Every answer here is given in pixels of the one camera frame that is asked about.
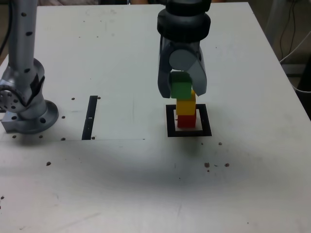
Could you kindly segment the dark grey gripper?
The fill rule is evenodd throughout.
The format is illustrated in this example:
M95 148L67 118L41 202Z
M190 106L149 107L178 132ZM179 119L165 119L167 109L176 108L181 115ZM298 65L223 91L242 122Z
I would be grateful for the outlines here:
M195 53L182 49L174 51L175 47L190 48ZM170 72L172 68L189 74L192 88L197 96L206 93L207 75L200 41L193 43L174 42L160 36L157 85L161 96L167 99L171 97Z

